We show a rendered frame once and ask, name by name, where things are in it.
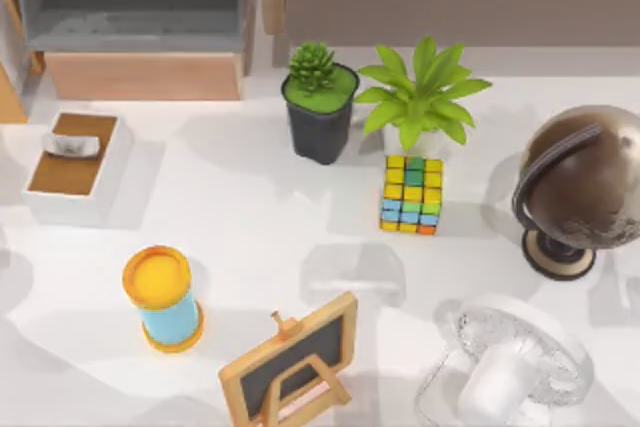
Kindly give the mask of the brown globe on stand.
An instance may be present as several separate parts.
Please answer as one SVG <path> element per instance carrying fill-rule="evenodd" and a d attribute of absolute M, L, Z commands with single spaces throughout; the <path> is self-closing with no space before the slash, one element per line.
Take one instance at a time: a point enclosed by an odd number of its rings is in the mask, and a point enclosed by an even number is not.
<path fill-rule="evenodd" d="M 549 118 L 523 152 L 511 209 L 524 257 L 553 280 L 640 238 L 640 114 L 581 105 Z"/>

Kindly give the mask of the leafy plant in white pot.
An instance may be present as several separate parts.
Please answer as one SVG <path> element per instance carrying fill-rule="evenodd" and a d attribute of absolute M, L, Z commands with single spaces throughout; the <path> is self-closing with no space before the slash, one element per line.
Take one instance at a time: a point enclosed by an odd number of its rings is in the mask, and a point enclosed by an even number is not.
<path fill-rule="evenodd" d="M 460 100 L 489 89 L 493 83 L 474 77 L 460 64 L 464 48 L 464 44 L 454 43 L 439 49 L 427 35 L 415 46 L 412 66 L 408 67 L 394 48 L 378 44 L 380 62 L 358 69 L 359 74 L 378 82 L 354 98 L 356 103 L 373 106 L 364 132 L 371 134 L 392 125 L 404 152 L 431 132 L 442 132 L 454 142 L 466 144 L 466 129 L 476 124 Z"/>

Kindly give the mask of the pale wooden drawer front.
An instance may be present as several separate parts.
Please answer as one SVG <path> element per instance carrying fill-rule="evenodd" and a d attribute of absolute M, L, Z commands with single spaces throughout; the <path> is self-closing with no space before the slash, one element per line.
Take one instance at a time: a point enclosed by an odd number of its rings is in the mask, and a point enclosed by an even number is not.
<path fill-rule="evenodd" d="M 238 53 L 47 52 L 45 61 L 67 100 L 239 100 L 245 76 Z"/>

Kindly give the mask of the blue and orange can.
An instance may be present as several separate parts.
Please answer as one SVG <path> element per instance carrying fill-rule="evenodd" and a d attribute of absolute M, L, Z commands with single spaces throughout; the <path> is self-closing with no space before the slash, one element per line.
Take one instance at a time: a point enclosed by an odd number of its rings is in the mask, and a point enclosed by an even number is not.
<path fill-rule="evenodd" d="M 180 251 L 165 245 L 138 251 L 126 263 L 122 284 L 155 349 L 183 352 L 200 339 L 204 313 L 193 294 L 189 261 Z"/>

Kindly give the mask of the wooden framed blackboard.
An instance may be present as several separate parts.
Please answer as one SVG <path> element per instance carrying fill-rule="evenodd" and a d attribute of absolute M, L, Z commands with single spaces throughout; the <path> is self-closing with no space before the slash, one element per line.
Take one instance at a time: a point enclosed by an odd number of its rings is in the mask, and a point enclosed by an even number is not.
<path fill-rule="evenodd" d="M 219 371 L 232 427 L 303 427 L 351 401 L 338 378 L 354 355 L 358 300 L 344 292 Z"/>

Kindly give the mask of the white desk fan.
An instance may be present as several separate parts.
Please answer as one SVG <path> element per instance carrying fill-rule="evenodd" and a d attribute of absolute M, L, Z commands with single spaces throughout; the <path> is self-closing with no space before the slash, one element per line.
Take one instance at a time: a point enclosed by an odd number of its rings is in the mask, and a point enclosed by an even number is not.
<path fill-rule="evenodd" d="M 420 427 L 552 427 L 589 393 L 591 356 L 550 314 L 500 294 L 440 314 L 449 344 L 416 393 Z"/>

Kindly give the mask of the white tissue box wooden lid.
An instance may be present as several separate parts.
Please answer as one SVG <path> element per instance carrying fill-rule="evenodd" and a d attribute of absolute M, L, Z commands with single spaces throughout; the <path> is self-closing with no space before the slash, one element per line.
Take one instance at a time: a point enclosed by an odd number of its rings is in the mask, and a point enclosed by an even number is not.
<path fill-rule="evenodd" d="M 50 132 L 96 137 L 99 152 L 94 158 L 42 152 L 23 190 L 31 214 L 47 224 L 105 226 L 133 147 L 129 126 L 116 115 L 62 111 Z"/>

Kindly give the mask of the succulent in black pot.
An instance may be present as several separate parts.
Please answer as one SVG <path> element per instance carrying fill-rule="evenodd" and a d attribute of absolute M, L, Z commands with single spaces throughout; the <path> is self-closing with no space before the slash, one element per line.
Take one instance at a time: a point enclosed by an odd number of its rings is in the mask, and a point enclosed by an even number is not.
<path fill-rule="evenodd" d="M 321 165 L 341 155 L 349 137 L 358 74 L 322 42 L 299 45 L 281 85 L 295 153 Z"/>

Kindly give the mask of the wooden cupboard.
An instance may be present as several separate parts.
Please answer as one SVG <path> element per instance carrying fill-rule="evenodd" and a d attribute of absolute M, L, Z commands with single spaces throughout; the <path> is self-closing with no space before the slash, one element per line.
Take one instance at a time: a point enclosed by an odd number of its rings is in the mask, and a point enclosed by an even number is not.
<path fill-rule="evenodd" d="M 0 123 L 28 121 L 22 89 L 44 72 L 44 54 L 27 49 L 19 0 L 0 0 Z"/>

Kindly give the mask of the colourful puzzle cube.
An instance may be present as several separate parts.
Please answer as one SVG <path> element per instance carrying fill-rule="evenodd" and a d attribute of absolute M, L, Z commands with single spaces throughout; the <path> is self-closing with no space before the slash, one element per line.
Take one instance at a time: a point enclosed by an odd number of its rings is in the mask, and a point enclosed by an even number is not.
<path fill-rule="evenodd" d="M 443 205 L 443 161 L 400 154 L 385 161 L 380 229 L 435 235 Z"/>

